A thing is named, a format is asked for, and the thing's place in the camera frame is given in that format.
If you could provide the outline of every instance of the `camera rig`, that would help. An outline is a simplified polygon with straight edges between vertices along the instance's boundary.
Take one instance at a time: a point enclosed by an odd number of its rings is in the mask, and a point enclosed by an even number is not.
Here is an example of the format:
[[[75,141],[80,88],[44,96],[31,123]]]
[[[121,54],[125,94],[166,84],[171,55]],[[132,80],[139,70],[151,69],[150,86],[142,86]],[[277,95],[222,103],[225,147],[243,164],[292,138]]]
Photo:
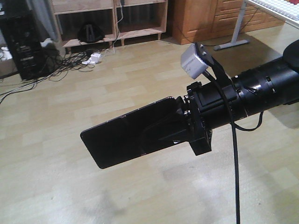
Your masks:
[[[193,43],[182,55],[181,65],[193,79],[204,74],[211,82],[192,83],[183,98],[159,100],[80,136],[100,168],[186,141],[196,155],[207,153],[212,150],[212,130],[231,123],[230,114],[237,121],[299,102],[298,52],[299,40],[282,57],[230,79],[202,44]],[[216,79],[207,72],[208,67]]]

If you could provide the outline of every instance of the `cable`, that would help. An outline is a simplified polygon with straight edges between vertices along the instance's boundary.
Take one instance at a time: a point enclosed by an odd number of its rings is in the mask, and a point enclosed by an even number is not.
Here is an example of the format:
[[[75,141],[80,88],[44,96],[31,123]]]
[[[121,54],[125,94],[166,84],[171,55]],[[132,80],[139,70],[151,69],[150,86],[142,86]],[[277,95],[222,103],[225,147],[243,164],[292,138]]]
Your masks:
[[[208,72],[204,71],[203,75],[216,87],[219,92],[221,98],[223,99],[224,105],[228,111],[230,124],[232,127],[233,134],[233,148],[234,148],[234,164],[235,164],[235,210],[236,210],[236,224],[241,223],[241,215],[240,215],[240,177],[239,177],[239,159],[238,159],[238,145],[237,145],[237,133],[236,126],[233,114],[231,112],[231,108],[229,106],[228,99],[223,92],[222,88],[219,86],[215,78]]]
[[[262,122],[263,122],[263,112],[260,113],[258,124],[257,124],[257,126],[255,128],[244,128],[244,127],[241,127],[241,126],[239,126],[237,124],[235,124],[235,127],[237,129],[239,129],[240,131],[252,132],[252,131],[255,131],[256,129],[258,129],[262,125]]]

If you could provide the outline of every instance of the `wooden cabinet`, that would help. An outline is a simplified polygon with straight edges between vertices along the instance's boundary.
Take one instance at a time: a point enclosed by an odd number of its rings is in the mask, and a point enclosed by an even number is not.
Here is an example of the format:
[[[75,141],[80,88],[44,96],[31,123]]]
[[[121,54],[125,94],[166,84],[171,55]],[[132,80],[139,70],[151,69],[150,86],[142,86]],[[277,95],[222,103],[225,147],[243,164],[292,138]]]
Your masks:
[[[187,44],[232,35],[242,0],[175,0],[172,36]],[[247,5],[241,32],[284,22]]]
[[[168,0],[124,0],[124,18],[119,23],[120,0],[49,1],[60,41],[65,48],[87,44],[77,39],[77,33],[88,21],[94,22],[105,33],[105,38],[98,42],[110,44],[120,39],[124,45],[125,39],[143,35],[158,34],[160,38],[161,33],[166,32]]]

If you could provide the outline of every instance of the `white power adapter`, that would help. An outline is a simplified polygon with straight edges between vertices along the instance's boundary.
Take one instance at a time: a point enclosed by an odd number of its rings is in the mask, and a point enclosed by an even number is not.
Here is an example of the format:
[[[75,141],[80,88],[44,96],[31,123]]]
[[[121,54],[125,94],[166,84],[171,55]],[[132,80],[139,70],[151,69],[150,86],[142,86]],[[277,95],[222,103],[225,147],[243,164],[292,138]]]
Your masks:
[[[100,61],[100,58],[102,57],[99,53],[93,53],[90,58],[87,61],[82,62],[82,64],[92,64],[95,65]]]

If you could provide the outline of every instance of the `computer tower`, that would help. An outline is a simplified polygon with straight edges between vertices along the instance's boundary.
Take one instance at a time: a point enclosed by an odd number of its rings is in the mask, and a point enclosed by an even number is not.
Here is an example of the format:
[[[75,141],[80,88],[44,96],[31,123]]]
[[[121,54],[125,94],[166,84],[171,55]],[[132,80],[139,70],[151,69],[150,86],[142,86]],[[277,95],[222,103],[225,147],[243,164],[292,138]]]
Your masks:
[[[0,16],[0,29],[23,80],[49,75],[35,24],[30,11]]]

